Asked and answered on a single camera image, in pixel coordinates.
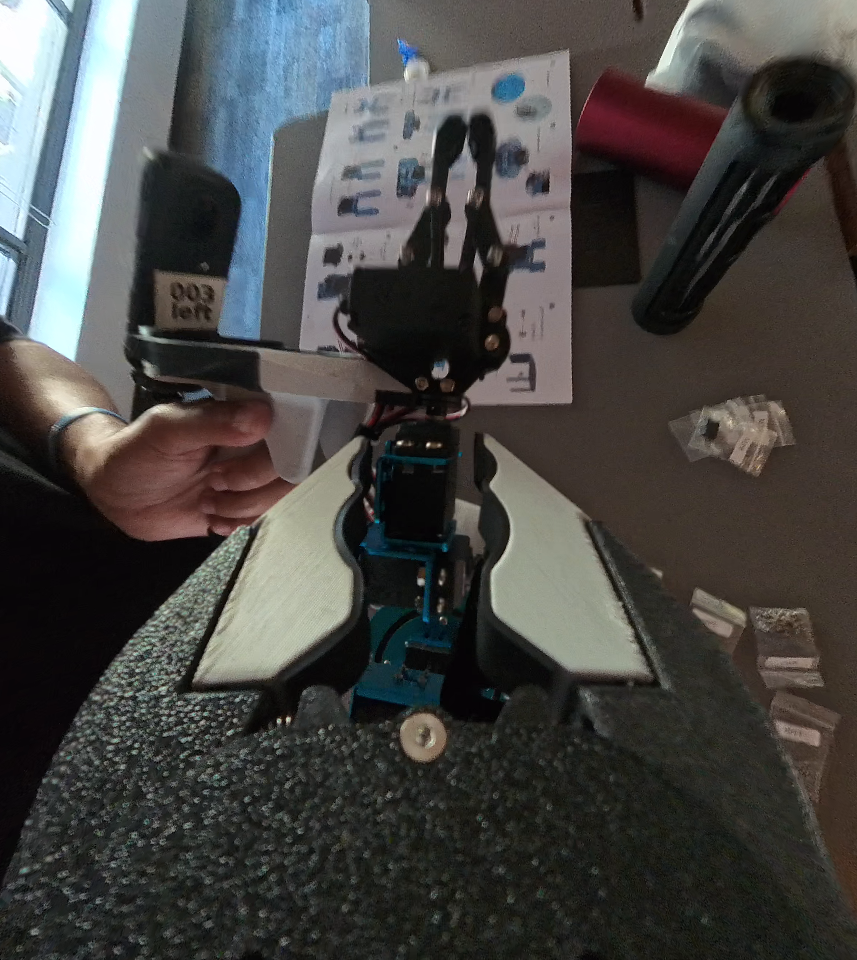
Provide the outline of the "small clear screw bag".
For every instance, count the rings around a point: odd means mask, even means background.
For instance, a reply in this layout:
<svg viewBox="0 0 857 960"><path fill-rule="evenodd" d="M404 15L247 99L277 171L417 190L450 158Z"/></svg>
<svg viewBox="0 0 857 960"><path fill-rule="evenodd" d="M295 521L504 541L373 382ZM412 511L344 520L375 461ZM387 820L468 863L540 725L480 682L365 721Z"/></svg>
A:
<svg viewBox="0 0 857 960"><path fill-rule="evenodd" d="M841 714L786 690L778 690L771 699L769 717L810 802L816 806Z"/></svg>
<svg viewBox="0 0 857 960"><path fill-rule="evenodd" d="M804 606L750 606L756 666L772 691L823 689L821 654L810 612Z"/></svg>
<svg viewBox="0 0 857 960"><path fill-rule="evenodd" d="M699 587L691 594L689 608L714 634L721 649L733 655L747 629L747 612Z"/></svg>

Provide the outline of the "person's dark clothing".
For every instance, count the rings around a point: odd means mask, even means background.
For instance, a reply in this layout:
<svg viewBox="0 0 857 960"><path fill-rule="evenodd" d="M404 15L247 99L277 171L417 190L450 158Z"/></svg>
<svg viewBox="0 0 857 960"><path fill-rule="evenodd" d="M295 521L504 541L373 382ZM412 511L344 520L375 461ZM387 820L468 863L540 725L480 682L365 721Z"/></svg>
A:
<svg viewBox="0 0 857 960"><path fill-rule="evenodd" d="M124 534L0 424L0 883L80 702L211 548Z"/></svg>

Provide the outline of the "black ribbed tube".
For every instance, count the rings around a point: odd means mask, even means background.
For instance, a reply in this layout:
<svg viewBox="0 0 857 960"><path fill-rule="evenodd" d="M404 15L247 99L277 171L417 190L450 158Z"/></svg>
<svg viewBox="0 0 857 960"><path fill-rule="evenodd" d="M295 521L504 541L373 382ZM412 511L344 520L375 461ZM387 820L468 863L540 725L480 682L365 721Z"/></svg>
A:
<svg viewBox="0 0 857 960"><path fill-rule="evenodd" d="M636 324L684 330L786 198L842 140L854 78L814 58L775 60L735 99L632 302Z"/></svg>

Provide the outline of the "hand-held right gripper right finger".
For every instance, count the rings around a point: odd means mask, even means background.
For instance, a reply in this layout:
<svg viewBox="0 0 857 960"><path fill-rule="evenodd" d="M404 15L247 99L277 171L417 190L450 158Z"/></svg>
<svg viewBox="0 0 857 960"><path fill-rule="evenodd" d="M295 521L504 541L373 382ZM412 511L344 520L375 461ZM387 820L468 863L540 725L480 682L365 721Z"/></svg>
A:
<svg viewBox="0 0 857 960"><path fill-rule="evenodd" d="M483 544L474 659L505 702L565 716L583 687L657 677L586 513L488 434L474 437Z"/></svg>

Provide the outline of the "blue wristband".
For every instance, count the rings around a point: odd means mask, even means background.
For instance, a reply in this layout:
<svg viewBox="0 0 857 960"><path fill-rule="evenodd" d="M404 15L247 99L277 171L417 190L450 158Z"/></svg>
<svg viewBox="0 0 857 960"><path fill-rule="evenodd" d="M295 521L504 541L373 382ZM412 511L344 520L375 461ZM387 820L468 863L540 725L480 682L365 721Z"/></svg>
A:
<svg viewBox="0 0 857 960"><path fill-rule="evenodd" d="M115 410L110 410L96 406L82 406L72 409L57 418L49 427L46 437L46 453L48 461L52 464L58 464L60 458L60 448L62 440L72 426L82 423L93 417L108 418L123 426L128 426L129 421Z"/></svg>

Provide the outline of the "small black desk flap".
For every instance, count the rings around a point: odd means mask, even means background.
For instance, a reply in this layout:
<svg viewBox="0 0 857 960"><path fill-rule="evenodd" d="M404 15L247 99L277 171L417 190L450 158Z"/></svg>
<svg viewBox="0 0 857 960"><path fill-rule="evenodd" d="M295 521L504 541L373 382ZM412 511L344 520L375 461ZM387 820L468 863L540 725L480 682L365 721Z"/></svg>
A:
<svg viewBox="0 0 857 960"><path fill-rule="evenodd" d="M574 289L641 281L633 174L620 170L573 174L570 219Z"/></svg>

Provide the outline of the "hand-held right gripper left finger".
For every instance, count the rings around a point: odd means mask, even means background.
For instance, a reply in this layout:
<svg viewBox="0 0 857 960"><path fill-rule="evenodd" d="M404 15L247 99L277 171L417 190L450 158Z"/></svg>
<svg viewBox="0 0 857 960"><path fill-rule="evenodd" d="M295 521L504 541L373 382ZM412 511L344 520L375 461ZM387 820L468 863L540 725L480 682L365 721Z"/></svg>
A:
<svg viewBox="0 0 857 960"><path fill-rule="evenodd" d="M359 553L372 447L352 438L256 524L191 679L193 691L344 693L369 664Z"/></svg>

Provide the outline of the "person's left hand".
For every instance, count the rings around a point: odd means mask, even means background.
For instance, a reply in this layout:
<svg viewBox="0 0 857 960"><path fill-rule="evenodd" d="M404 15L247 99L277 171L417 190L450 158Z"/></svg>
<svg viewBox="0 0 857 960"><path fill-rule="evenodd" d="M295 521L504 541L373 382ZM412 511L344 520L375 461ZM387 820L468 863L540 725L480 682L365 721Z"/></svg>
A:
<svg viewBox="0 0 857 960"><path fill-rule="evenodd" d="M127 426L116 454L118 495L92 506L124 534L168 542L226 537L294 490L275 467L262 401L160 404Z"/></svg>

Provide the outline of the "red metal cylinder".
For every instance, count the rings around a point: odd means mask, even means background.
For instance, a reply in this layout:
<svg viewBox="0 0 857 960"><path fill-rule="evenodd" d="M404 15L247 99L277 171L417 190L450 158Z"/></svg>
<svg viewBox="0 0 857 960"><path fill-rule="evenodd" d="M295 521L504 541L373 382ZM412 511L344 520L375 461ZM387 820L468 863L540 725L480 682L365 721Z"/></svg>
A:
<svg viewBox="0 0 857 960"><path fill-rule="evenodd" d="M594 82L573 133L574 150L686 192L728 109L645 86L608 67Z"/></svg>

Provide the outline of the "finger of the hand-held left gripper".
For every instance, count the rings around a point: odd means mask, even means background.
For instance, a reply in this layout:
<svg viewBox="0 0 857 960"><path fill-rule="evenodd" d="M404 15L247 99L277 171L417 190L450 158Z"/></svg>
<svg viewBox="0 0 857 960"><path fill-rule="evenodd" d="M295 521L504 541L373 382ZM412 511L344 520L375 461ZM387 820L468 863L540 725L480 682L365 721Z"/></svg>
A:
<svg viewBox="0 0 857 960"><path fill-rule="evenodd" d="M378 393L409 393L408 386L357 354L259 352L256 356L259 387L271 397L371 403Z"/></svg>

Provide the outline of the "printed instruction sheet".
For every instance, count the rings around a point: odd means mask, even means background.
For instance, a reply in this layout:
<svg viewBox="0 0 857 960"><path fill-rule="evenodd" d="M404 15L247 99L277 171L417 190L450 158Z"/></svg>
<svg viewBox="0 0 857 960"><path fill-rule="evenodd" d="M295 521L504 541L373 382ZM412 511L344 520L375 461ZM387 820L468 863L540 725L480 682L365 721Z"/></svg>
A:
<svg viewBox="0 0 857 960"><path fill-rule="evenodd" d="M477 405L572 402L570 53L332 94L311 201L299 347L340 352L332 318L359 267L398 264L426 207L438 128L487 114L490 206L510 254L510 350L472 388Z"/></svg>

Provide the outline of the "bunch of small screw bags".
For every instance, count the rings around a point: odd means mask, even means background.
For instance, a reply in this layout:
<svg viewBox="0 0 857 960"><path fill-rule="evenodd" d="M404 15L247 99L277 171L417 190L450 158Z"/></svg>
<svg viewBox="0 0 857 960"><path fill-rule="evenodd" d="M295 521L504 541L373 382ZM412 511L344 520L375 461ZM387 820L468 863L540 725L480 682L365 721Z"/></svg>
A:
<svg viewBox="0 0 857 960"><path fill-rule="evenodd" d="M691 410L667 428L688 462L716 460L751 477L762 474L774 450L796 444L784 404L762 393Z"/></svg>

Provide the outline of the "white crumpled tissue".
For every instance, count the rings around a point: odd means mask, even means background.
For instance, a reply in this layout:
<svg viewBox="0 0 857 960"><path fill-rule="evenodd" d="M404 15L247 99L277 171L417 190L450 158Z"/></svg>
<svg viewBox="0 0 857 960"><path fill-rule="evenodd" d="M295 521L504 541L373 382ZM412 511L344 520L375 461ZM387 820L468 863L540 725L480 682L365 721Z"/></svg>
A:
<svg viewBox="0 0 857 960"><path fill-rule="evenodd" d="M786 59L845 73L857 111L857 1L688 2L645 86L726 109L762 67Z"/></svg>

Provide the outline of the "black blue toy robot arm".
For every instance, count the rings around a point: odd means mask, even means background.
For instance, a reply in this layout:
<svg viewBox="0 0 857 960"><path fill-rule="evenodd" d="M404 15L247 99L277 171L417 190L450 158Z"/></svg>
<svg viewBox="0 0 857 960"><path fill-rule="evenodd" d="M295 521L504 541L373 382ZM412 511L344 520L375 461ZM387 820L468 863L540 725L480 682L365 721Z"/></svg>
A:
<svg viewBox="0 0 857 960"><path fill-rule="evenodd" d="M456 520L468 392L507 360L510 253L490 205L495 130L485 113L438 127L426 205L396 267L358 267L337 334L407 386L379 392L359 432L372 448L358 553L370 659L347 694L358 722L447 713L493 722L506 696L474 653L476 555Z"/></svg>

